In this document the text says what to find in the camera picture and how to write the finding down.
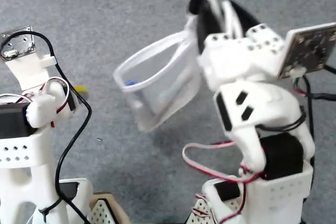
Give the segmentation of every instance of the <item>wire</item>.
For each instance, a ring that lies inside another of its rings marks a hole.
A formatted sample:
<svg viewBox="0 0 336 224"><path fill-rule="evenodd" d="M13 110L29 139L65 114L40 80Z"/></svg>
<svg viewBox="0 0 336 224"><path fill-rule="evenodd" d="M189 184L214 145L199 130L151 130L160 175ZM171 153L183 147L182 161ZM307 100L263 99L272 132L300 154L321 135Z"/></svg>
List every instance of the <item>wire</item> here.
<svg viewBox="0 0 336 224"><path fill-rule="evenodd" d="M12 38L20 36L20 35L34 35L37 36L41 39L43 39L45 41L45 43L47 44L49 51L50 51L50 55L55 56L55 52L54 49L52 47L52 44L50 42L50 40L43 34L38 33L36 31L18 31L16 33L11 34L10 36L8 36L1 44L0 44L0 54L4 48L4 45L7 44ZM60 188L60 183L59 183L59 178L60 178L60 171L61 171L61 167L62 164L67 156L67 154L69 153L69 151L71 150L71 148L73 147L74 143L76 142L77 138L79 137L79 135L83 132L83 130L85 129L86 125L88 124L88 122L90 121L91 115L92 115L92 108L91 106L88 104L88 102L76 91L76 89L71 85L71 83L69 82L68 78L65 76L65 74L63 73L61 67L58 64L58 61L56 59L56 64L55 67L57 69L57 71L59 72L59 74L61 75L61 77L69 84L70 90L75 94L75 96L84 104L84 106L87 108L88 110L88 114L84 120L84 122L82 123L81 127L78 129L78 131L75 133L75 135L72 137L72 139L70 140L70 142L68 143L67 147L64 149L63 153L61 154L61 157L59 158L57 167L56 167L56 174L55 174L55 189L56 192L58 194L58 196L64 200L76 213L77 215L84 221L85 224L90 224L90 222L88 221L88 219L84 216L84 214L77 208L77 206L72 203L72 201L67 198L67 196L61 191Z"/></svg>
<svg viewBox="0 0 336 224"><path fill-rule="evenodd" d="M33 219L33 217L34 217L34 214L32 214L32 215L29 217L29 219L27 220L26 224L28 224L28 223Z"/></svg>
<svg viewBox="0 0 336 224"><path fill-rule="evenodd" d="M244 184L243 185L243 198L241 200L241 204L240 204L239 209L235 213L233 213L233 214L225 217L224 219L220 220L218 224L223 224L223 223L227 222L228 220L231 220L232 218L236 217L238 214L240 214L241 211L243 210L244 206L245 206L245 202L246 202L246 185Z"/></svg>
<svg viewBox="0 0 336 224"><path fill-rule="evenodd" d="M186 144L183 147L182 157L183 157L183 160L186 164L188 164L190 167L192 167L192 168L194 168L194 169L196 169L196 170L198 170L202 173L205 173L205 174L208 174L208 175L211 175L213 177L220 178L220 179L223 179L223 180L227 180L227 181L230 181L230 182L243 183L243 184L250 183L253 180L257 179L260 176L261 173L252 174L251 176L246 177L246 178L235 179L235 178L230 177L227 174L224 174L224 173L218 172L216 170L210 169L210 168L208 168L204 165L201 165L200 163L198 163L196 161L191 160L185 153L186 150L189 149L189 148L199 148L199 149L211 150L211 149L216 149L216 148L226 148L226 147L233 146L233 145L234 145L233 142L227 142L227 143L224 142L222 144L216 144L216 145L189 143L189 144Z"/></svg>
<svg viewBox="0 0 336 224"><path fill-rule="evenodd" d="M70 86L69 86L69 83L64 79L64 78L61 78L61 77L58 77L58 76L53 76L53 77L50 77L43 85L42 87L40 88L40 91L44 91L47 87L47 84L51 81L54 81L54 80L59 80L61 82L63 82L66 86L67 86L67 93L65 95L65 98L64 98L64 101L62 103L62 105L56 110L56 113L58 114L59 112L62 111L62 109L65 108L65 106L67 105L68 103L68 98L69 98L69 94L70 94Z"/></svg>
<svg viewBox="0 0 336 224"><path fill-rule="evenodd" d="M279 127L269 127L265 126L263 124L257 125L256 127L263 130L263 131L269 131L269 132L288 132L295 130L297 127L299 127L302 123L306 121L306 113L304 111L303 106L300 106L301 110L301 116L293 123L290 123L288 125L279 126Z"/></svg>
<svg viewBox="0 0 336 224"><path fill-rule="evenodd" d="M204 195L196 194L196 198L204 200L205 203L210 207L210 205L209 205L209 203L208 203L208 200L206 199L206 197L205 197ZM217 222L217 220L216 220L216 218L215 218L215 214L214 214L214 212L213 212L213 209L210 207L210 212L211 212L211 214L212 214L212 218L213 218L214 222L215 222L216 224L223 224L223 223L227 222L228 220L231 220L231 219L233 219L234 217L238 216L238 215L241 213L241 211L243 210L243 208L244 208L244 206L245 206L245 202L246 202L246 185L243 184L243 197L242 197L242 199L241 199L240 207L239 207L239 209L238 209L236 212L234 212L234 213L231 214L231 215L228 215L228 216L224 217L224 218L221 219L219 222ZM199 210L199 209L197 209L197 208L195 208L195 207L192 208L192 213L193 213L194 215L200 217L200 218L205 218L205 217L210 217L210 216L211 216L209 213L207 213L207 212L203 212L203 211L201 211L201 210Z"/></svg>
<svg viewBox="0 0 336 224"><path fill-rule="evenodd" d="M336 69L333 67L330 67L329 65L324 65L324 69L330 73L336 74Z"/></svg>
<svg viewBox="0 0 336 224"><path fill-rule="evenodd" d="M33 102L32 99L22 95L22 94L11 94L11 93L4 93L4 94L0 94L0 98L1 97L19 97L22 100L27 100L28 102Z"/></svg>

